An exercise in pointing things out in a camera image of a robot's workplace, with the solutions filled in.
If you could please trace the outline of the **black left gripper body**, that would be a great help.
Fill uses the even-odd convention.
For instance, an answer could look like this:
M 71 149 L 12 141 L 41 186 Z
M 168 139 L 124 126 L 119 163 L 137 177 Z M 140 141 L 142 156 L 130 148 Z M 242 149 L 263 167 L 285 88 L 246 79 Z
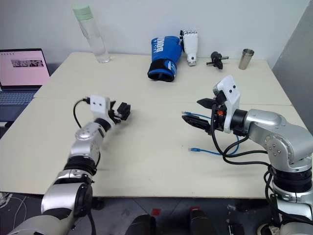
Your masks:
M 119 116 L 119 113 L 116 113 L 114 109 L 109 109 L 109 110 L 108 110 L 108 115 L 109 115 L 109 118 L 111 119 L 111 121 L 112 121 L 114 124 L 116 124 L 116 123 L 115 123 L 114 116 L 115 116 L 115 115 Z

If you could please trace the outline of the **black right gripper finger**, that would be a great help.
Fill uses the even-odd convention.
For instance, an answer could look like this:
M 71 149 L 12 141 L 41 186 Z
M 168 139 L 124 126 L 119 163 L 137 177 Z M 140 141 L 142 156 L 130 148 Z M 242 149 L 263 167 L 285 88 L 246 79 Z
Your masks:
M 182 115 L 182 119 L 189 125 L 204 130 L 207 134 L 211 134 L 211 127 L 207 120 L 201 119 L 194 115 Z
M 210 98 L 200 99 L 197 101 L 197 103 L 207 109 L 212 109 L 212 107 L 217 104 L 215 99 Z

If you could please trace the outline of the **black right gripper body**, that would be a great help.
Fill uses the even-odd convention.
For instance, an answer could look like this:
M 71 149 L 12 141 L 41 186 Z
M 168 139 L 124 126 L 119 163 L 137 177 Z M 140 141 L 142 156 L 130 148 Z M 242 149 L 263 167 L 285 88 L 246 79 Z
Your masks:
M 211 107 L 215 105 L 215 111 L 213 114 L 213 118 L 211 119 L 212 124 L 210 124 L 210 132 L 213 130 L 223 131 L 224 130 L 224 122 L 226 117 L 226 106 L 225 106 L 226 97 L 223 91 L 219 91 L 214 99 L 211 99 L 210 105 Z

